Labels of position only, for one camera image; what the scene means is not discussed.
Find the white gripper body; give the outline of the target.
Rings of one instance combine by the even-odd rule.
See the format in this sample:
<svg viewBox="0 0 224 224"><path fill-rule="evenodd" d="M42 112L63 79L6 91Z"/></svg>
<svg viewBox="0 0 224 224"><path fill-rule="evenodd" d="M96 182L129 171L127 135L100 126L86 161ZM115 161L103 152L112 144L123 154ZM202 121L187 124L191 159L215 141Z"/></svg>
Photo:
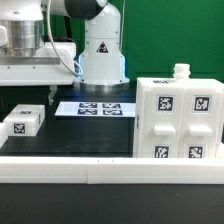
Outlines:
<svg viewBox="0 0 224 224"><path fill-rule="evenodd" d="M0 49L0 86L71 85L72 74L59 60L50 42L33 57L8 57Z"/></svg>

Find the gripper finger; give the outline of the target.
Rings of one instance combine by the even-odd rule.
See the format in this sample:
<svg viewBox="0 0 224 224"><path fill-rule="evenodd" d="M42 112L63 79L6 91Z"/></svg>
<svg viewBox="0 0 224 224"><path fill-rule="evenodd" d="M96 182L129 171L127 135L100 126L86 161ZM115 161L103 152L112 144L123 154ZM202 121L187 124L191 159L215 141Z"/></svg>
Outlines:
<svg viewBox="0 0 224 224"><path fill-rule="evenodd" d="M49 105L52 105L53 104L53 102L54 102L54 96L55 96L55 94L56 94L56 92L57 92L57 86L56 85L51 85L51 86L49 86L49 94L48 94L48 104Z"/></svg>

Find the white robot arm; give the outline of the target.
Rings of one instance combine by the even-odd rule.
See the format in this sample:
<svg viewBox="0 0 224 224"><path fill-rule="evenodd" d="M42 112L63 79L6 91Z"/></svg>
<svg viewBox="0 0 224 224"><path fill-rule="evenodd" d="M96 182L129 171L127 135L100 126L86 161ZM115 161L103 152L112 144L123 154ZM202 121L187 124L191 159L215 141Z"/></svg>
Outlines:
<svg viewBox="0 0 224 224"><path fill-rule="evenodd" d="M51 17L83 22L83 51L52 35ZM125 85L123 22L108 0L0 0L0 86Z"/></svg>

